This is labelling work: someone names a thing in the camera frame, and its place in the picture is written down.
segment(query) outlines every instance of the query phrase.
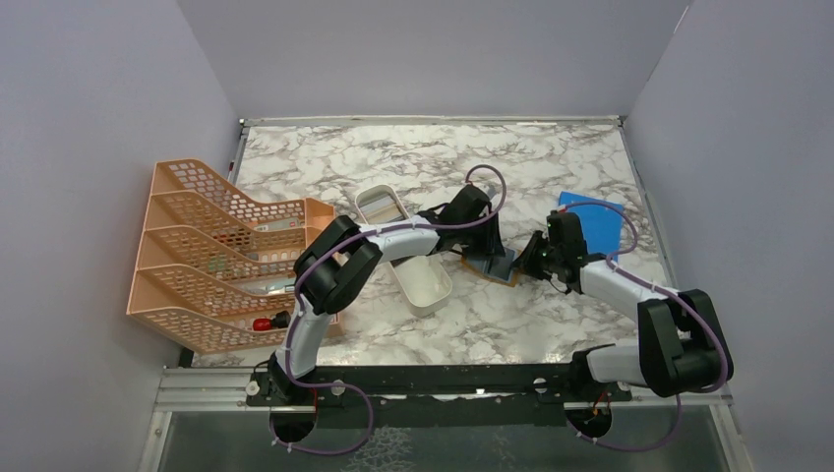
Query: gray wall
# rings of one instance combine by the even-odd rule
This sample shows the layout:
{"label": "gray wall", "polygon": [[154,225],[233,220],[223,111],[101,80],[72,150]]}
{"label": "gray wall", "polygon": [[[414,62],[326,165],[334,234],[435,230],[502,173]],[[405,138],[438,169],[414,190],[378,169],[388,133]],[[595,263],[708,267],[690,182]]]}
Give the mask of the gray wall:
{"label": "gray wall", "polygon": [[4,470],[135,470],[177,352],[124,315],[151,170],[236,120],[174,0],[3,2]]}
{"label": "gray wall", "polygon": [[629,113],[688,0],[178,0],[235,111]]}
{"label": "gray wall", "polygon": [[625,124],[759,471],[831,470],[834,3],[696,0]]}

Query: white marble surface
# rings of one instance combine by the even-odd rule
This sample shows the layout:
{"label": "white marble surface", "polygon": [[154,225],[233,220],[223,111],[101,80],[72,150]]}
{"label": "white marble surface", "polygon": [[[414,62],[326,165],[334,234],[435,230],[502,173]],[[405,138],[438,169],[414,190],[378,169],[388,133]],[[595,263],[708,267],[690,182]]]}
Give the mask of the white marble surface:
{"label": "white marble surface", "polygon": [[[414,213],[449,201],[466,170],[481,162],[506,177],[505,246],[523,249],[566,190],[623,204],[640,244],[621,264],[665,281],[623,141],[611,125],[256,127],[237,184],[257,200],[315,197],[352,217],[359,191],[389,184]],[[497,185],[490,179],[479,171],[474,181]],[[628,238],[624,230],[624,244]],[[453,283],[448,306],[424,319],[409,314],[379,267],[344,312],[347,335],[327,341],[320,364],[566,362],[576,349],[635,335],[634,324],[602,302],[523,276],[514,288],[490,283],[458,259],[444,255]],[[249,366],[269,352],[197,356],[194,365]]]}

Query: blue cloth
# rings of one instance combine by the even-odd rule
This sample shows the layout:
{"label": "blue cloth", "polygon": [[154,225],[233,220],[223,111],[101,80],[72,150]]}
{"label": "blue cloth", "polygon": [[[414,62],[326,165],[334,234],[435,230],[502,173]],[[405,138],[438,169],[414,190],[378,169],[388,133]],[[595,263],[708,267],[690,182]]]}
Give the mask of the blue cloth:
{"label": "blue cloth", "polygon": [[[574,202],[605,202],[623,209],[622,205],[572,194],[571,192],[562,192],[559,195],[559,205]],[[620,229],[623,227],[623,218],[616,212],[595,205],[577,206],[569,211],[579,215],[579,221],[582,223],[582,233],[588,243],[589,254],[603,253],[609,255],[620,248]]]}

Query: glass panel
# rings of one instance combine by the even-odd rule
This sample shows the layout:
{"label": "glass panel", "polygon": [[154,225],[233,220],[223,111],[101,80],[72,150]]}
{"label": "glass panel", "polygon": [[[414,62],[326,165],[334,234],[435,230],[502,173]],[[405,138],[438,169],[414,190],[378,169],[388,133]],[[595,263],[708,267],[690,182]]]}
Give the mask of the glass panel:
{"label": "glass panel", "polygon": [[[674,408],[615,410],[611,443],[650,443],[668,431]],[[377,429],[373,441],[340,457],[272,447],[265,413],[175,413],[160,470],[199,471],[721,471],[729,470],[709,407],[685,407],[677,438],[645,453],[583,442],[569,428],[501,426]],[[344,447],[359,430],[315,430],[307,446]]]}

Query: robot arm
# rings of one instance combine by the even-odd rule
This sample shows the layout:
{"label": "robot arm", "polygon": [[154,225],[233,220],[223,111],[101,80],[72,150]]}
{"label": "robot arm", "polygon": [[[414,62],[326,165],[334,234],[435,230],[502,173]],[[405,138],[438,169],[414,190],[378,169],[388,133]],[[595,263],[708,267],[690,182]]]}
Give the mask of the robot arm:
{"label": "robot arm", "polygon": [[[664,397],[697,391],[719,378],[718,349],[726,356],[727,379],[733,375],[733,361],[706,293],[645,287],[621,275],[603,255],[588,254],[575,213],[552,211],[547,227],[547,237],[536,231],[514,265],[534,278],[555,276],[570,290],[602,300],[637,323],[635,341],[573,353],[578,384],[625,382],[647,386]],[[670,296],[693,307],[720,345]]]}
{"label": "robot arm", "polygon": [[[488,205],[485,194],[466,186],[438,215],[422,211],[408,221],[385,225],[360,226],[347,216],[334,220],[296,262],[296,273],[308,271],[336,245],[351,238],[356,241],[343,248],[342,254],[348,258],[344,264],[330,258],[316,265],[301,284],[298,294],[301,303],[296,304],[290,322],[295,327],[290,329],[274,356],[280,368],[279,377],[288,374],[300,379],[315,369],[318,350],[332,317],[353,302],[377,264],[431,255],[455,244],[474,247],[480,254],[502,254],[496,220],[466,231],[428,227],[475,220]],[[535,232],[513,265],[534,278],[549,280],[555,276],[569,289],[610,304],[638,326],[636,342],[574,353],[571,368],[577,384],[626,382],[648,386],[660,396],[670,396],[715,382],[721,369],[717,346],[698,324],[682,313],[678,303],[616,273],[608,267],[603,255],[588,254],[574,213],[554,211],[547,220],[548,237],[541,231]],[[397,225],[405,228],[383,232]],[[484,246],[484,241],[492,242]],[[727,353],[709,297],[699,290],[666,289],[684,299],[704,318]],[[688,337],[680,338],[679,331]],[[285,365],[283,355],[288,345],[292,350],[290,366]],[[729,353],[727,361],[729,378],[732,375]],[[288,379],[277,379],[277,383],[291,387]]]}

